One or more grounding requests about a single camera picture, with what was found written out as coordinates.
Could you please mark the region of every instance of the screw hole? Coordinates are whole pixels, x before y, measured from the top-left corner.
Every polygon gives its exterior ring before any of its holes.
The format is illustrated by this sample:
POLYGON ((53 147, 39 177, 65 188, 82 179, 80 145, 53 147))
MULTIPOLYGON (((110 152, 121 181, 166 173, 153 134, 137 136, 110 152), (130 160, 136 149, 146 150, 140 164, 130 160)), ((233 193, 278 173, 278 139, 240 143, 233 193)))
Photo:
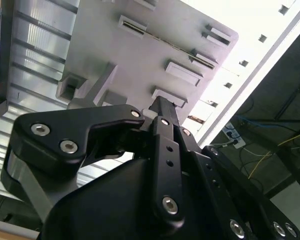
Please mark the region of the screw hole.
POLYGON ((42 126, 37 126, 35 130, 37 130, 39 133, 44 133, 46 131, 42 126))
POLYGON ((174 163, 170 160, 167 160, 166 161, 166 164, 169 166, 169 167, 173 167, 174 166, 174 163))
POLYGON ((220 184, 216 180, 212 180, 212 183, 217 187, 220 188, 220 184))
POLYGON ((169 151, 169 152, 173 152, 174 150, 172 149, 172 147, 170 146, 166 146, 166 149, 169 151))
POLYGON ((71 144, 66 144, 65 147, 66 147, 67 149, 69 149, 69 150, 71 150, 71 149, 74 148, 74 146, 72 146, 71 144))

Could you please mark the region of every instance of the black metal bracket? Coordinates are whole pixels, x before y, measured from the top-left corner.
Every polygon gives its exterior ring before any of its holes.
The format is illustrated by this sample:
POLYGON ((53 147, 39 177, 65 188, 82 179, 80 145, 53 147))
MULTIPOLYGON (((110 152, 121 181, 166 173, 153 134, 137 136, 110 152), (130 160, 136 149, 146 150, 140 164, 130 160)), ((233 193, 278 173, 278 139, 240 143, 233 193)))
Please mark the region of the black metal bracket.
POLYGON ((158 98, 151 123, 129 105, 19 117, 1 179, 42 216, 39 239, 300 240, 224 155, 199 148, 174 107, 158 98), (132 160, 75 189, 81 166, 125 151, 132 160))

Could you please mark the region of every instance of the gray plastic part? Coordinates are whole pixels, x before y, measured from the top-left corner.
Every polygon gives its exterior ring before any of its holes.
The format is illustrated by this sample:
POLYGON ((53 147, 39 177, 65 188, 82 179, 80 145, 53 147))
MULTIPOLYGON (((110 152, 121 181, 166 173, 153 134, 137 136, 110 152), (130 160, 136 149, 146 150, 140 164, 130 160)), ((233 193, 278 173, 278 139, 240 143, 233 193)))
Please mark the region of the gray plastic part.
POLYGON ((92 108, 100 105, 100 101, 107 91, 109 85, 112 83, 118 66, 109 63, 103 75, 96 81, 91 89, 86 93, 83 98, 74 98, 69 104, 67 109, 79 108, 92 108))
POLYGON ((207 32, 202 33, 202 36, 205 37, 207 40, 211 41, 219 45, 220 47, 228 47, 231 43, 231 37, 227 34, 223 33, 222 31, 216 29, 215 27, 208 25, 206 27, 208 30, 207 32))
POLYGON ((61 101, 70 103, 74 98, 83 98, 89 88, 89 81, 87 79, 69 73, 59 81, 55 97, 61 101))
POLYGON ((102 106, 123 105, 127 103, 127 97, 121 96, 113 91, 107 91, 102 106))
POLYGON ((130 18, 127 18, 126 16, 123 16, 123 15, 121 15, 121 17, 119 19, 119 23, 118 23, 118 27, 119 28, 121 28, 121 29, 123 29, 123 30, 125 30, 125 31, 127 31, 127 32, 129 32, 129 33, 131 33, 131 34, 133 34, 135 36, 137 36, 138 38, 142 39, 144 37, 143 33, 138 32, 135 29, 130 28, 129 26, 126 26, 125 22, 127 22, 129 24, 132 24, 132 25, 134 25, 134 26, 136 26, 136 27, 138 27, 138 28, 140 28, 140 29, 142 29, 144 31, 147 29, 147 26, 145 24, 140 24, 140 23, 138 23, 136 21, 131 20, 130 18))
POLYGON ((160 87, 156 87, 153 91, 152 98, 156 99, 158 96, 168 99, 171 103, 174 103, 177 107, 183 108, 188 102, 186 98, 177 96, 171 92, 168 92, 160 87))
POLYGON ((182 79, 194 86, 197 86, 204 77, 201 73, 195 72, 187 67, 170 60, 165 68, 168 74, 171 74, 179 79, 182 79))
POLYGON ((156 5, 158 3, 158 0, 134 0, 137 3, 145 6, 146 8, 154 11, 156 9, 156 5))
POLYGON ((93 85, 104 74, 106 65, 114 63, 118 66, 117 73, 107 90, 127 97, 126 103, 141 111, 151 106, 154 88, 158 87, 187 100, 177 110, 183 122, 237 40, 235 31, 180 0, 159 0, 155 10, 135 0, 109 4, 101 0, 81 0, 64 70, 88 79, 93 85), (149 34, 140 38, 119 28, 120 18, 122 23, 128 19, 141 30, 146 27, 149 34), (209 32, 207 26, 229 36, 230 44, 221 47, 202 37, 202 32, 209 32), (201 68, 178 48, 188 53, 196 49, 218 64, 214 64, 213 69, 201 68), (201 74, 203 79, 194 85, 168 74, 165 68, 169 60, 201 74))

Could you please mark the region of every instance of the rectangular slot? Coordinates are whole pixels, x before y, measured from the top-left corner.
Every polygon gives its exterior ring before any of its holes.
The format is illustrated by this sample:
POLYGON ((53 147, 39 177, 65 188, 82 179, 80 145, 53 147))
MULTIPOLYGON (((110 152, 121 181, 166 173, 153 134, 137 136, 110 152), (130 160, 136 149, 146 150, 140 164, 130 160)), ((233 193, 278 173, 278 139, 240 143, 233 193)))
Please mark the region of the rectangular slot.
POLYGON ((202 33, 203 37, 221 47, 229 46, 231 40, 230 36, 209 25, 207 26, 207 29, 210 32, 202 33))
POLYGON ((155 87, 152 99, 156 99, 158 96, 164 97, 169 100, 171 103, 174 103, 176 106, 183 108, 186 103, 188 103, 187 99, 177 96, 171 92, 168 92, 158 86, 155 87))
POLYGON ((265 35, 262 35, 258 39, 260 42, 264 43, 267 40, 267 37, 265 35))
POLYGON ((187 69, 185 66, 182 66, 171 60, 168 62, 165 71, 168 74, 171 74, 179 79, 182 79, 194 86, 197 86, 200 80, 204 78, 200 73, 187 69))
POLYGON ((230 89, 231 87, 232 87, 232 84, 230 83, 230 82, 227 82, 225 85, 223 85, 223 86, 225 86, 227 89, 230 89))
POLYGON ((190 61, 192 64, 198 66, 199 68, 213 70, 215 68, 215 65, 218 64, 214 59, 206 56, 205 54, 197 51, 196 49, 193 50, 193 55, 200 60, 190 58, 190 61))
POLYGON ((283 16, 288 12, 289 8, 285 5, 281 5, 281 8, 279 9, 279 13, 281 13, 283 16))
POLYGON ((209 104, 210 106, 212 106, 212 107, 214 107, 214 108, 216 108, 217 106, 218 106, 218 103, 216 103, 216 102, 214 102, 214 101, 206 101, 205 102, 206 104, 209 104))
POLYGON ((156 5, 158 2, 158 0, 134 0, 134 1, 152 11, 156 9, 156 5))
POLYGON ((147 29, 147 26, 145 26, 144 24, 140 24, 123 15, 121 15, 119 19, 118 27, 141 39, 145 34, 144 31, 146 31, 147 29))
POLYGON ((137 27, 133 27, 132 24, 129 24, 128 22, 124 21, 122 26, 129 28, 131 31, 137 32, 138 35, 144 35, 145 33, 143 31, 140 31, 137 27))
POLYGON ((241 66, 244 66, 244 67, 246 67, 247 65, 248 65, 248 61, 246 61, 246 60, 243 60, 243 61, 240 61, 239 62, 239 64, 241 65, 241 66))

